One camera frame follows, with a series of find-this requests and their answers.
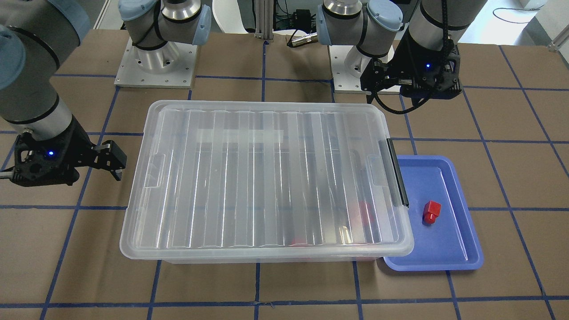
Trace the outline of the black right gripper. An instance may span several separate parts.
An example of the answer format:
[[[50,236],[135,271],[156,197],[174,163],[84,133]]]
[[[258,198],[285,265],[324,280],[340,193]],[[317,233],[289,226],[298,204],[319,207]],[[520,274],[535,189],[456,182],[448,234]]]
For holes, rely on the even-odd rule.
[[[35,140],[30,133],[17,136],[14,165],[8,169],[10,182],[22,187],[73,185],[79,180],[77,167],[91,167],[110,172],[122,180],[127,156],[113,140],[93,144],[75,117],[67,129],[48,140]]]

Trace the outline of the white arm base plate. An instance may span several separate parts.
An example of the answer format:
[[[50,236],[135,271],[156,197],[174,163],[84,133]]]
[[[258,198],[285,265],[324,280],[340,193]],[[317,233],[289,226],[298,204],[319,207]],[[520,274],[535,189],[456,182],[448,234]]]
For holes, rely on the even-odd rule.
[[[168,42],[145,51],[129,39],[114,84],[122,88],[191,89],[198,50],[197,45]]]
[[[370,57],[362,55],[354,45],[330,45],[329,56],[335,92],[370,94],[360,81]]]

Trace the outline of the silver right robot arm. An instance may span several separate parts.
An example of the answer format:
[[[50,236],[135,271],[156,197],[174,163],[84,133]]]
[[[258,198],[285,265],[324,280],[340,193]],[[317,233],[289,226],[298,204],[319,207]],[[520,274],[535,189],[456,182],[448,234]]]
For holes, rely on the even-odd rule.
[[[212,9],[199,0],[120,0],[131,40],[115,83],[189,87],[194,55],[209,38]],[[1,2],[1,118],[16,131],[14,164],[1,178],[22,187],[73,185],[79,167],[120,181],[127,156],[113,140],[91,142],[50,79],[91,23],[74,0]]]

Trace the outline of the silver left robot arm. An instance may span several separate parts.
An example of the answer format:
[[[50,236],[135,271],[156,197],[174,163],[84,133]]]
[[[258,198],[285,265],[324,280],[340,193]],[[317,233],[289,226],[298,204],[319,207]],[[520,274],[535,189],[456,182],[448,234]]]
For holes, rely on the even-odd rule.
[[[316,12],[317,34],[323,45],[351,45],[368,58],[357,69],[368,101],[394,86],[413,103],[449,100],[463,90],[457,42],[485,3],[420,0],[387,62],[382,59],[404,25],[404,13],[390,0],[324,0]]]

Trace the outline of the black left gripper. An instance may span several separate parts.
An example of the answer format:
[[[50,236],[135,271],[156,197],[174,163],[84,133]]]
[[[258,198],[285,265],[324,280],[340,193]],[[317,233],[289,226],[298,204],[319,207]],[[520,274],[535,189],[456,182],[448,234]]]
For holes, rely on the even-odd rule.
[[[461,56],[453,40],[441,58],[441,50],[422,47],[409,35],[402,37],[393,58],[386,64],[372,59],[360,83],[364,91],[378,93],[400,86],[400,94],[411,99],[453,99],[463,91],[459,79]]]

